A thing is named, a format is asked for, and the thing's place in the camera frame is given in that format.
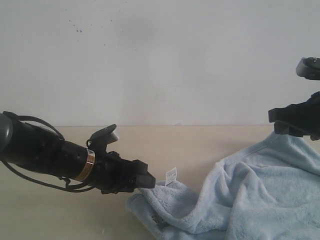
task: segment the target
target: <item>towel tag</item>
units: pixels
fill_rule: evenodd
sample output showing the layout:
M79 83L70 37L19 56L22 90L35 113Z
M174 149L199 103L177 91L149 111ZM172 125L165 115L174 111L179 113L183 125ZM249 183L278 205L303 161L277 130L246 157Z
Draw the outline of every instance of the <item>towel tag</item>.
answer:
M177 168L173 168L165 173L165 186L177 179Z

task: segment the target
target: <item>table surface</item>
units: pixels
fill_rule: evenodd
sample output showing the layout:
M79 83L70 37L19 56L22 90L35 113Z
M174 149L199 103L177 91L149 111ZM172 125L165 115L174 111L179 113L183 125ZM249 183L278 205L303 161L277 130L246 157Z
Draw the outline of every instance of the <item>table surface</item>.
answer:
M65 139L84 145L100 127L59 127ZM272 126L123 126L108 147L122 158L140 159L157 181L177 168L177 180L199 192L222 158L266 138ZM320 150L317 142L308 142ZM62 185L57 178L26 173ZM132 193L102 195L94 189L68 193L27 182L0 167L0 232L6 240L154 239L125 209Z

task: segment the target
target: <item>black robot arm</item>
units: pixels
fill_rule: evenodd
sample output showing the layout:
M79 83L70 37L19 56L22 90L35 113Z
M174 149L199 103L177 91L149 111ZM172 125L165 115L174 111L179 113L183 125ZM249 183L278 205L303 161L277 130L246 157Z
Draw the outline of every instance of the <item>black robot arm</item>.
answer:
M295 69L299 77L320 80L320 58L302 58ZM320 139L320 92L309 100L269 111L269 122L274 123L274 132L295 137L310 136Z
M37 122L51 130L23 121ZM114 132L116 127L113 124L95 132L83 147L66 141L53 126L39 118L4 111L0 113L0 160L26 180L72 193L93 188L101 190L102 194L154 188L156 179L148 172L147 164L122 159L115 151L106 152L107 145L118 140ZM25 176L9 163L56 176L65 181L65 187ZM70 179L81 183L70 185Z

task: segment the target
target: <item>towel fold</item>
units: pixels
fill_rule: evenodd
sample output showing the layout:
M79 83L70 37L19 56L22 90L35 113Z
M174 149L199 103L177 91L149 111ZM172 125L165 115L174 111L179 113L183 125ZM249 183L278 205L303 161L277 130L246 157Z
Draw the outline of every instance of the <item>towel fold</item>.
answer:
M217 162L200 194L139 189L126 208L158 240L320 239L320 154L276 135Z

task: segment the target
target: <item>copper band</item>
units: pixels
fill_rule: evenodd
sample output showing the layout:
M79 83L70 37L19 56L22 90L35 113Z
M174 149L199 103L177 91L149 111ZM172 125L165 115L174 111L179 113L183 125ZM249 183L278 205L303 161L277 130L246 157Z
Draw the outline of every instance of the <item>copper band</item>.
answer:
M79 182L83 182L86 180L86 178L89 176L91 173L92 169L94 168L94 164L96 161L96 155L93 151L90 149L87 149L88 151L88 156L86 157L86 163L81 171L81 173L74 179Z

